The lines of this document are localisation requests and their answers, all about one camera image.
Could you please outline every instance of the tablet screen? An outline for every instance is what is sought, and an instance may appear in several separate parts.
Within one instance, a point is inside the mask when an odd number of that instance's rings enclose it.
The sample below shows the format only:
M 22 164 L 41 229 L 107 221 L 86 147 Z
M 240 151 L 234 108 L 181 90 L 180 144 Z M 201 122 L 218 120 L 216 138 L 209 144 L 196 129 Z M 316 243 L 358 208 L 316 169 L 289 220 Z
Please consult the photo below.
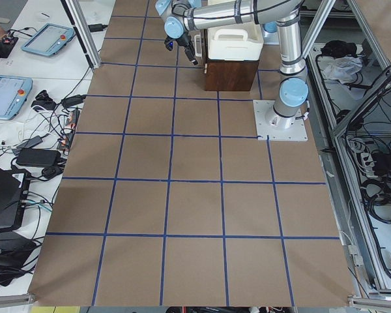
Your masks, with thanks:
M 19 78 L 0 78 L 0 115 L 6 114 L 24 82 Z
M 49 25 L 37 34 L 26 47 L 41 52 L 47 52 L 60 39 L 60 36 L 65 34 L 65 32 L 65 28 Z

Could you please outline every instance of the monitor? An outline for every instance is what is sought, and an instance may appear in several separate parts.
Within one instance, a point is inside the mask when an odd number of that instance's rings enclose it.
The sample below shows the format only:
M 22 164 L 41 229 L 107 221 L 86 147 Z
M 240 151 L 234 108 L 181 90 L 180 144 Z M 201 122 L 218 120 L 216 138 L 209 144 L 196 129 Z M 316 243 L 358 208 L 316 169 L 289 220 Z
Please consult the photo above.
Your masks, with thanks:
M 47 23 L 22 46 L 22 50 L 49 57 L 70 42 L 74 35 L 72 28 Z
M 31 78 L 0 75 L 0 119 L 13 118 L 32 89 Z

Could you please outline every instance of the metal bracket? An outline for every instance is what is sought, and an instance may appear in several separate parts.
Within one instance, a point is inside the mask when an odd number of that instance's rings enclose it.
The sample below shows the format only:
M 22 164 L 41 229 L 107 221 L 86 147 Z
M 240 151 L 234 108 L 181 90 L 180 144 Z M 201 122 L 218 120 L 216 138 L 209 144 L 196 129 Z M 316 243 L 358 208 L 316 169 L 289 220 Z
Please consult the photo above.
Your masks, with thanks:
M 306 142 L 308 137 L 303 119 L 296 119 L 294 124 L 285 130 L 275 129 L 265 120 L 265 113 L 274 105 L 274 102 L 273 100 L 253 101 L 258 140 L 267 140 L 269 137 L 271 141 Z M 301 111 L 298 110 L 295 116 L 300 117 L 301 115 Z

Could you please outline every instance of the container handle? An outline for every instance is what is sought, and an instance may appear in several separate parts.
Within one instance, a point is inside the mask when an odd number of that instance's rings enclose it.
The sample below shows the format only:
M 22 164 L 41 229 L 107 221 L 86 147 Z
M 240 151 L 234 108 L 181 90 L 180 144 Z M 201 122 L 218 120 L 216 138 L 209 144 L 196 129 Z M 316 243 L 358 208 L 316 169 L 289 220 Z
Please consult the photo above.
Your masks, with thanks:
M 217 30 L 214 34 L 214 39 L 219 40 L 220 36 L 242 36 L 243 41 L 247 41 L 248 32 L 244 29 L 231 29 L 231 28 L 221 28 Z
M 200 43 L 200 47 L 201 47 L 202 43 L 201 43 L 201 35 L 200 34 L 194 35 L 194 54 L 196 57 L 202 57 L 203 55 L 201 54 L 201 52 L 197 51 L 197 43 L 198 42 Z

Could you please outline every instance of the plastic bag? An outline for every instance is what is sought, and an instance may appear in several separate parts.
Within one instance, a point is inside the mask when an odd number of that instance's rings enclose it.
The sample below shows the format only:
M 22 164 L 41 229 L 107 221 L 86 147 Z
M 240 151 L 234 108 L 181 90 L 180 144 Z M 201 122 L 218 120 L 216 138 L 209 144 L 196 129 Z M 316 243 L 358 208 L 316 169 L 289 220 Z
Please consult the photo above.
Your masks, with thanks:
M 357 57 L 341 57 L 333 60 L 322 72 L 327 80 L 338 80 L 340 83 L 352 83 L 356 73 L 362 69 L 362 62 Z

